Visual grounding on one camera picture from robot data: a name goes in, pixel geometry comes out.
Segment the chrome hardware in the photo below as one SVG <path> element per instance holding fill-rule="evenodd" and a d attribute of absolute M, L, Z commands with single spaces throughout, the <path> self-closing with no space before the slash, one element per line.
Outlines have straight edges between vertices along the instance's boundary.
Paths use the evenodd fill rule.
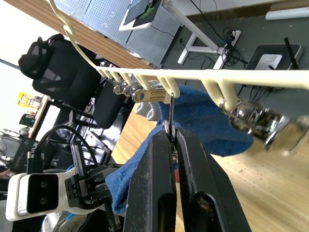
<path fill-rule="evenodd" d="M 120 84 L 115 85 L 113 91 L 117 95 L 120 95 L 120 94 L 126 95 L 126 93 L 127 93 L 126 90 L 128 89 L 128 87 L 129 87 L 129 85 L 127 84 L 126 81 L 121 81 Z"/>
<path fill-rule="evenodd" d="M 154 88 L 149 91 L 138 89 L 132 94 L 132 100 L 135 103 L 139 102 L 164 102 L 166 91 L 163 88 Z"/>
<path fill-rule="evenodd" d="M 262 141 L 265 150 L 283 150 L 288 155 L 308 136 L 307 117 L 293 120 L 253 101 L 239 101 L 235 110 L 227 112 L 224 103 L 222 99 L 220 108 L 229 115 L 230 125 Z"/>
<path fill-rule="evenodd" d="M 143 90 L 143 87 L 140 86 L 140 85 L 134 85 L 134 86 L 131 86 L 128 90 L 128 94 L 130 96 L 133 96 L 133 94 L 138 91 L 138 90 Z"/>

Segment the black mesh chair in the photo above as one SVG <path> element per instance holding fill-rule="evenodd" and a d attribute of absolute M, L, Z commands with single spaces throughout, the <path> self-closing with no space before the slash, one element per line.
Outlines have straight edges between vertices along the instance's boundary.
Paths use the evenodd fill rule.
<path fill-rule="evenodd" d="M 82 46 L 81 49 L 98 64 L 95 53 Z M 20 70 L 33 79 L 32 86 L 36 91 L 75 109 L 84 110 L 95 97 L 93 118 L 103 129 L 113 124 L 126 99 L 124 95 L 113 93 L 111 83 L 100 83 L 101 75 L 66 40 L 34 42 L 24 56 Z"/>

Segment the black cable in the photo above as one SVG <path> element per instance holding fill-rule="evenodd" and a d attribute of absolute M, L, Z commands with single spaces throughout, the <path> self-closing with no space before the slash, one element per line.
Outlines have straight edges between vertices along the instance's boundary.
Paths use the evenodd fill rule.
<path fill-rule="evenodd" d="M 255 96 L 253 97 L 252 100 L 254 100 L 254 99 L 256 98 L 256 96 L 257 96 L 257 94 L 260 92 L 261 88 L 262 88 L 261 86 L 258 88 L 258 90 L 257 90 L 257 92 L 256 92 L 256 94 L 255 94 Z"/>
<path fill-rule="evenodd" d="M 2 129 L 2 130 L 0 130 L 0 132 L 4 135 L 8 136 L 8 137 L 18 138 L 18 136 L 19 136 L 19 133 L 17 133 L 16 131 L 13 131 L 13 130 Z M 11 132 L 17 134 L 17 136 L 10 135 Z"/>
<path fill-rule="evenodd" d="M 54 142 L 50 142 L 50 144 L 51 144 L 53 147 L 55 147 L 56 149 L 58 149 L 58 150 L 60 150 L 60 151 L 62 151 L 62 152 L 64 152 L 64 153 L 67 153 L 67 154 L 69 154 L 69 155 L 72 154 L 71 151 L 65 150 L 64 147 L 58 146 L 58 145 L 54 144 Z"/>
<path fill-rule="evenodd" d="M 240 90 L 238 91 L 238 94 L 237 94 L 237 97 L 240 95 L 240 93 L 242 92 L 242 89 L 243 89 L 243 85 L 241 85 L 241 88 Z"/>
<path fill-rule="evenodd" d="M 54 139 L 50 139 L 49 142 L 54 146 L 54 147 L 57 147 L 57 148 L 60 148 L 61 146 L 59 145 L 70 145 L 68 142 L 62 142 L 62 141 L 58 141 L 58 140 L 54 140 Z M 91 148 L 94 148 L 94 149 L 101 149 L 102 150 L 102 147 L 99 147 L 99 146 L 89 146 Z"/>
<path fill-rule="evenodd" d="M 160 32 L 162 32 L 162 33 L 164 33 L 164 34 L 169 34 L 171 37 L 175 38 L 175 36 L 173 36 L 173 35 L 172 35 L 171 33 L 169 33 L 169 32 L 162 31 L 162 30 L 160 30 L 160 29 L 154 27 L 153 25 L 150 25 L 150 26 L 151 26 L 152 28 L 154 28 L 154 29 L 156 29 L 156 30 L 158 30 L 158 31 L 160 31 Z M 187 50 L 187 53 L 189 53 L 188 48 L 183 44 L 183 38 L 177 38 L 177 39 L 179 40 L 180 44 Z M 215 62 L 214 62 L 213 59 L 211 59 L 210 57 L 208 57 L 208 56 L 206 56 L 206 55 L 204 55 L 204 54 L 197 55 L 197 56 L 194 56 L 194 57 L 188 56 L 188 59 L 196 59 L 197 57 L 204 57 L 204 60 L 203 60 L 203 62 L 202 62 L 201 68 L 200 68 L 201 70 L 205 70 L 205 69 L 209 68 L 211 65 L 214 66 L 214 64 L 215 64 Z M 206 68 L 204 68 L 203 66 L 204 66 L 204 64 L 205 64 L 205 62 L 206 62 L 207 59 L 210 61 L 210 63 L 209 63 L 209 65 L 208 65 Z"/>
<path fill-rule="evenodd" d="M 218 49 L 217 49 L 217 55 L 219 55 L 219 56 L 220 55 L 226 55 L 225 60 L 224 60 L 224 57 L 221 56 L 224 65 L 233 66 L 237 62 L 241 61 L 244 64 L 244 68 L 246 68 L 246 64 L 248 64 L 248 62 L 243 60 L 240 52 L 237 49 L 235 49 L 234 46 L 232 45 L 232 42 L 235 40 L 236 31 L 231 29 L 231 28 L 224 28 L 224 30 L 223 30 L 224 36 L 223 37 L 220 36 L 219 33 L 216 31 L 216 29 L 212 26 L 210 21 L 205 17 L 203 12 L 199 9 L 199 7 L 192 0 L 190 0 L 190 2 L 192 2 L 192 4 L 198 9 L 198 11 L 201 13 L 201 15 L 204 17 L 204 19 L 209 24 L 211 29 L 216 33 L 216 35 L 224 42 L 224 44 L 221 45 L 220 47 L 218 47 Z M 220 50 L 220 48 L 222 48 L 222 46 L 224 46 L 224 48 L 223 48 L 222 52 L 220 53 L 219 50 Z"/>
<path fill-rule="evenodd" d="M 251 91 L 250 91 L 250 100 L 252 100 L 252 92 L 253 92 L 254 89 L 255 89 L 255 86 L 252 86 Z"/>
<path fill-rule="evenodd" d="M 268 92 L 268 89 L 266 89 L 266 90 L 264 91 L 264 93 L 263 93 L 258 99 L 256 99 L 255 101 L 260 100 L 267 92 Z"/>
<path fill-rule="evenodd" d="M 226 42 L 225 44 L 218 47 L 217 55 L 226 56 L 225 60 L 224 56 L 221 56 L 222 61 L 226 66 L 233 66 L 234 64 L 241 61 L 244 64 L 244 68 L 246 68 L 246 64 L 248 64 L 248 62 L 243 60 L 241 53 L 232 45 L 232 42 L 235 40 L 236 31 L 231 28 L 224 28 L 223 35 Z"/>
<path fill-rule="evenodd" d="M 98 166 L 98 162 L 96 160 L 95 154 L 93 153 L 93 150 L 91 149 L 91 147 L 89 146 L 89 144 L 86 142 L 86 140 L 83 138 L 83 136 L 81 136 L 75 129 L 73 129 L 72 127 L 69 127 L 67 125 L 57 125 L 54 126 L 53 128 L 51 128 L 42 138 L 41 140 L 38 142 L 36 148 L 41 148 L 42 145 L 45 143 L 45 141 L 48 139 L 48 137 L 55 132 L 58 129 L 67 129 L 69 131 L 71 131 L 73 134 L 75 134 L 82 142 L 83 144 L 86 146 L 86 148 L 89 151 L 89 154 L 91 156 L 91 158 L 93 159 L 93 162 L 96 166 Z"/>
<path fill-rule="evenodd" d="M 175 38 L 175 36 L 173 36 L 173 35 L 172 35 L 171 33 L 169 33 L 169 32 L 162 31 L 162 30 L 160 30 L 159 28 L 154 27 L 153 25 L 150 25 L 150 26 L 151 26 L 152 28 L 158 30 L 158 31 L 161 32 L 161 33 L 169 34 L 171 37 Z M 176 39 L 179 40 L 180 44 L 181 44 L 182 46 L 184 46 L 185 49 L 187 50 L 187 52 L 189 53 L 188 48 L 183 44 L 183 38 L 176 38 Z"/>
<path fill-rule="evenodd" d="M 200 68 L 201 70 L 205 70 L 205 69 L 209 68 L 211 65 L 214 66 L 214 64 L 215 64 L 213 59 L 211 59 L 210 57 L 208 57 L 208 56 L 206 56 L 204 54 L 200 54 L 200 55 L 197 55 L 197 56 L 194 56 L 194 57 L 188 56 L 188 59 L 196 59 L 198 57 L 204 57 L 203 63 L 202 63 L 201 68 Z M 209 63 L 209 65 L 206 68 L 203 68 L 203 66 L 204 66 L 204 64 L 205 64 L 207 59 L 209 60 L 210 63 Z"/>
<path fill-rule="evenodd" d="M 216 0 L 213 0 L 213 1 L 214 1 L 214 4 L 215 4 L 215 7 L 216 7 L 217 20 L 219 20 L 218 5 L 217 5 Z M 199 0 L 199 9 L 200 9 L 203 13 L 208 13 L 207 11 L 203 11 L 203 10 L 202 10 L 201 0 Z"/>
<path fill-rule="evenodd" d="M 203 18 L 206 20 L 206 22 L 209 24 L 209 26 L 211 27 L 211 29 L 216 33 L 216 35 L 223 41 L 223 42 L 227 42 L 226 40 L 224 40 L 216 31 L 216 29 L 212 26 L 212 24 L 210 23 L 210 21 L 206 18 L 206 16 L 203 14 L 203 12 L 199 9 L 198 6 L 196 6 L 196 4 L 192 1 L 189 0 L 190 2 L 192 2 L 192 4 L 198 9 L 198 11 L 201 13 L 201 15 L 203 16 Z"/>

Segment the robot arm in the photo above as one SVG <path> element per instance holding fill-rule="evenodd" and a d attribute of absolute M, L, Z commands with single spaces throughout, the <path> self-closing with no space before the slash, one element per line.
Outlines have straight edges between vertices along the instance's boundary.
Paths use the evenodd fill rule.
<path fill-rule="evenodd" d="M 40 164 L 43 163 L 43 155 L 38 149 L 28 153 L 28 173 L 15 175 L 9 182 L 6 206 L 9 221 L 41 215 L 58 215 L 58 221 L 61 221 L 63 211 L 86 215 L 102 205 L 110 208 L 111 194 L 105 177 L 120 166 L 89 169 L 84 164 L 81 143 L 71 144 L 71 150 L 75 167 L 65 173 L 55 174 L 42 173 Z M 110 231 L 121 227 L 118 215 L 109 216 L 108 221 Z"/>

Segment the blue towel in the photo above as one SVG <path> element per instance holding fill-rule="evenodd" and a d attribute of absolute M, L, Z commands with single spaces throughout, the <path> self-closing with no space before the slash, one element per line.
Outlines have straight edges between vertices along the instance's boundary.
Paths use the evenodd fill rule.
<path fill-rule="evenodd" d="M 174 124 L 194 132 L 203 146 L 212 154 L 230 156 L 247 150 L 253 138 L 231 128 L 228 116 L 213 103 L 207 93 L 179 86 L 181 95 L 175 100 Z M 162 130 L 162 121 L 169 118 L 169 105 L 160 104 L 161 118 L 149 133 L 134 156 L 116 172 L 106 177 L 106 184 L 112 194 L 112 209 L 115 213 L 126 210 L 126 198 L 131 176 L 145 153 L 153 135 Z"/>

